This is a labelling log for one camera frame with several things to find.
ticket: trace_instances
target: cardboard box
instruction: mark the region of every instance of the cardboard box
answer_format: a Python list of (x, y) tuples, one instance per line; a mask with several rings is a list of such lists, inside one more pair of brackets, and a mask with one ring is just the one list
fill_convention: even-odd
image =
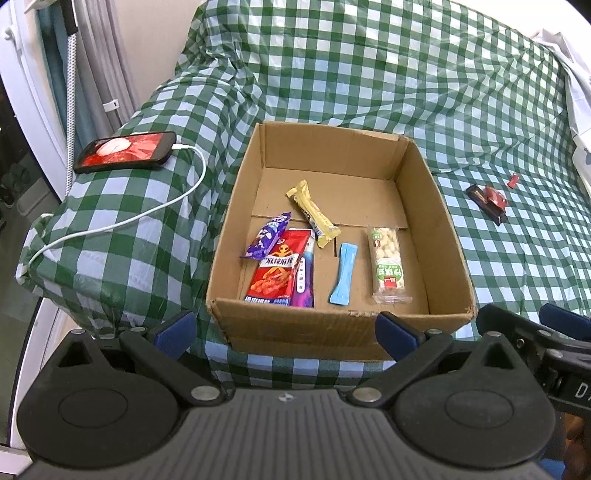
[[(243, 300), (257, 262), (240, 255), (269, 218), (291, 211), (285, 196), (307, 180), (314, 202), (342, 234), (314, 252), (315, 308)], [(376, 304), (367, 226), (398, 226), (411, 303)], [(359, 246), (350, 303), (328, 303), (342, 242)], [(257, 125), (238, 173), (207, 289), (207, 307), (233, 349), (260, 355), (353, 361), (389, 359), (374, 320), (388, 310), (417, 329), (453, 332), (476, 307), (447, 208), (416, 145), (407, 137), (323, 125)]]

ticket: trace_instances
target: red object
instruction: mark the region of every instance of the red object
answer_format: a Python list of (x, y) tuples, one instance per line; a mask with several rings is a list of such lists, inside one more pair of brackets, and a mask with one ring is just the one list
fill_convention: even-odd
[(306, 248), (310, 230), (286, 230), (271, 252), (261, 260), (248, 289), (246, 301), (289, 305), (294, 272)]
[(514, 189), (515, 186), (517, 185), (518, 181), (519, 181), (519, 175), (517, 175), (517, 173), (514, 173), (513, 176), (511, 177), (511, 179), (509, 180), (509, 182), (507, 183), (507, 186), (510, 189)]
[(384, 277), (384, 288), (396, 288), (396, 278)]
[(509, 202), (507, 202), (507, 199), (503, 197), (503, 195), (500, 192), (498, 192), (492, 187), (484, 187), (484, 192), (486, 194), (486, 199), (489, 202), (494, 203), (501, 210), (505, 211), (505, 207)]
[(133, 135), (118, 137), (97, 145), (96, 153), (86, 157), (83, 167), (105, 165), (126, 161), (150, 160), (162, 134)]

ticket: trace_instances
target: yellow snack bar wrapper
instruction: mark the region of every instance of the yellow snack bar wrapper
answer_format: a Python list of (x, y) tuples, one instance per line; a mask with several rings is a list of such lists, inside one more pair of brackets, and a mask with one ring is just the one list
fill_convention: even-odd
[(301, 211), (304, 212), (304, 216), (308, 219), (316, 234), (316, 240), (320, 248), (326, 247), (333, 238), (340, 235), (340, 228), (334, 226), (316, 204), (312, 202), (308, 182), (302, 180), (295, 188), (287, 192), (286, 195), (296, 202)]

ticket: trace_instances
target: checkered bed sheet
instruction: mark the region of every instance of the checkered bed sheet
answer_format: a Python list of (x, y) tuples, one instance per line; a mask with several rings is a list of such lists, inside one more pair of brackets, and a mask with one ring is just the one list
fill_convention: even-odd
[[(173, 130), (207, 156), (195, 194), (149, 218), (46, 252), (68, 233), (120, 221), (185, 192), (200, 161), (81, 175), (38, 220), (17, 278), (82, 327), (117, 334), (192, 309), (191, 351), (222, 381), (277, 388), (351, 386), (389, 363), (273, 358), (233, 351), (204, 305), (229, 196), (257, 122), (310, 122), (415, 140), (460, 238), (479, 305), (530, 319), (553, 301), (591, 313), (589, 199), (571, 164), (564, 75), (544, 47), (447, 0), (209, 0), (196, 12), (174, 78), (122, 128)], [(463, 193), (508, 192), (495, 226)], [(473, 336), (466, 326), (459, 336)]]

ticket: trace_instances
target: metal screw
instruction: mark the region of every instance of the metal screw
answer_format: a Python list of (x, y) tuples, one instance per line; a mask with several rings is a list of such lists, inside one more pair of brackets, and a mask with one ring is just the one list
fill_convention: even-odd
[(212, 401), (220, 396), (220, 391), (211, 385), (201, 385), (191, 390), (191, 396), (195, 400)]
[(360, 402), (372, 403), (382, 398), (382, 393), (377, 388), (361, 387), (353, 391), (353, 396)]
[(559, 352), (558, 350), (556, 350), (554, 348), (548, 348), (546, 350), (546, 353), (548, 353), (548, 355), (551, 355), (555, 358), (562, 358), (562, 352)]

